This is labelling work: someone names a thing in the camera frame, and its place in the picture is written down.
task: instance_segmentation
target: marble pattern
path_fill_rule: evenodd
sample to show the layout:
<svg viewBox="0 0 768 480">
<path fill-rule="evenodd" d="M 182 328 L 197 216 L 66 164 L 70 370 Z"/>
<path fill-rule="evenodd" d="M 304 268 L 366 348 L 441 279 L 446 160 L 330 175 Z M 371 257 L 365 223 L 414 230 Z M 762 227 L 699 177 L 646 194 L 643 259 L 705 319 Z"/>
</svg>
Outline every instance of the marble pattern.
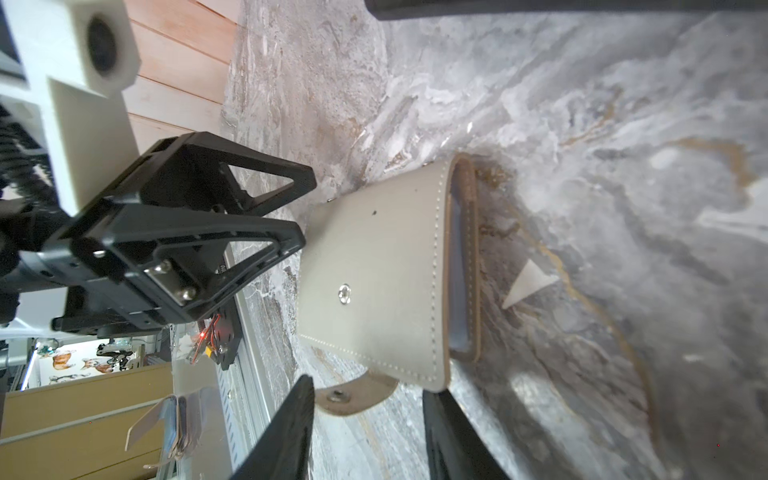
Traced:
<svg viewBox="0 0 768 480">
<path fill-rule="evenodd" d="M 241 19 L 225 130 L 319 183 L 276 217 L 474 156 L 483 354 L 451 391 L 511 478 L 765 477 L 768 15 L 382 23 L 362 0 L 259 0 Z M 528 259 L 561 281 L 503 310 Z M 299 268 L 245 290 L 275 399 L 362 372 L 299 341 Z M 420 393 L 318 415 L 311 477 L 427 478 Z"/>
</svg>

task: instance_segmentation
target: screw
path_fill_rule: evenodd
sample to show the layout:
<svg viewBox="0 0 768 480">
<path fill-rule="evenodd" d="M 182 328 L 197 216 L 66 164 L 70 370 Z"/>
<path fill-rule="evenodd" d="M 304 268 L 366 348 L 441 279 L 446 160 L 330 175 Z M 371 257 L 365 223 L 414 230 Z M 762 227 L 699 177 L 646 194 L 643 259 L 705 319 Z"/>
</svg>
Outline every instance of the screw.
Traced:
<svg viewBox="0 0 768 480">
<path fill-rule="evenodd" d="M 176 295 L 180 299 L 186 300 L 187 302 L 189 302 L 190 300 L 194 300 L 194 297 L 197 296 L 197 289 L 193 286 L 188 286 L 176 292 Z"/>
<path fill-rule="evenodd" d="M 352 301 L 352 298 L 350 298 L 352 295 L 352 289 L 349 288 L 349 285 L 344 283 L 339 288 L 339 301 L 342 303 L 342 305 L 346 305 L 347 303 Z"/>
<path fill-rule="evenodd" d="M 170 264 L 170 260 L 166 259 L 154 266 L 152 271 L 155 273 L 168 273 L 173 265 Z"/>
<path fill-rule="evenodd" d="M 349 403 L 349 393 L 344 390 L 333 390 L 327 398 L 334 403 Z"/>
</svg>

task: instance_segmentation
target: tan panel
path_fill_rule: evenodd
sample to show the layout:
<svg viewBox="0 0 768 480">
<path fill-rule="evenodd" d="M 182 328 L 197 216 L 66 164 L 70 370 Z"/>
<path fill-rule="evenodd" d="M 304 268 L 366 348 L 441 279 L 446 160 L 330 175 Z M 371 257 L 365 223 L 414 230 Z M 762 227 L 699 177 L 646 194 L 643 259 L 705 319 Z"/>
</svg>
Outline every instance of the tan panel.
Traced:
<svg viewBox="0 0 768 480">
<path fill-rule="evenodd" d="M 138 117 L 128 114 L 128 120 L 131 121 L 131 129 L 136 137 L 136 145 L 139 147 L 139 153 L 144 153 L 154 145 L 154 142 L 161 138 L 178 137 L 188 134 L 191 130 L 176 127 L 174 125 L 164 124 L 150 118 Z"/>
<path fill-rule="evenodd" d="M 2 476 L 71 480 L 158 450 L 163 437 L 159 425 L 129 452 L 124 450 L 126 432 L 148 409 L 133 410 L 0 446 Z"/>
<path fill-rule="evenodd" d="M 147 452 L 124 462 L 110 465 L 96 472 L 78 477 L 77 480 L 145 480 L 157 474 L 156 468 L 144 468 L 145 465 L 157 463 L 160 449 Z"/>
<path fill-rule="evenodd" d="M 241 2 L 242 0 L 198 0 L 198 3 L 235 23 L 237 23 L 237 16 L 240 14 Z"/>
<path fill-rule="evenodd" d="M 227 64 L 131 23 L 141 56 L 139 75 L 202 98 L 224 102 Z"/>
<path fill-rule="evenodd" d="M 0 438 L 150 402 L 171 393 L 170 363 L 12 392 L 5 397 Z"/>
<path fill-rule="evenodd" d="M 141 77 L 123 91 L 123 98 L 129 114 L 191 131 L 220 131 L 221 105 L 215 101 Z"/>
<path fill-rule="evenodd" d="M 125 0 L 131 20 L 229 63 L 237 26 L 188 0 Z"/>
</svg>

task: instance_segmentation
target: black cable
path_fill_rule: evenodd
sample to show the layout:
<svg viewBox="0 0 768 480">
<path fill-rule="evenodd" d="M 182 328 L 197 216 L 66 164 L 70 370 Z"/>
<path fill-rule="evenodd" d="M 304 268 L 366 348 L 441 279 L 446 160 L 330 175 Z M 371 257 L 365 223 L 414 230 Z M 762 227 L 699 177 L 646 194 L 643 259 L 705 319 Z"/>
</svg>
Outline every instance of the black cable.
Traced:
<svg viewBox="0 0 768 480">
<path fill-rule="evenodd" d="M 35 172 L 35 163 L 19 150 L 15 132 L 0 126 L 0 177 L 31 205 L 58 209 L 56 192 Z"/>
</svg>

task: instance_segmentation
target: open card wallet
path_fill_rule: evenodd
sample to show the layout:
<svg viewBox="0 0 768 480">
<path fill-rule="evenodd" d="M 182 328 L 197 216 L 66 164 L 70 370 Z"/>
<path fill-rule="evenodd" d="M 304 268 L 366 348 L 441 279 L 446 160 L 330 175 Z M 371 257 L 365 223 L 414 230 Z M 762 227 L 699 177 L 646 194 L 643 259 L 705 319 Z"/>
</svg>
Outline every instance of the open card wallet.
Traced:
<svg viewBox="0 0 768 480">
<path fill-rule="evenodd" d="M 459 155 L 314 208 L 301 256 L 299 335 L 369 369 L 317 390 L 322 409 L 369 408 L 398 381 L 440 392 L 450 382 L 449 356 L 477 358 L 476 199 L 474 167 Z"/>
</svg>

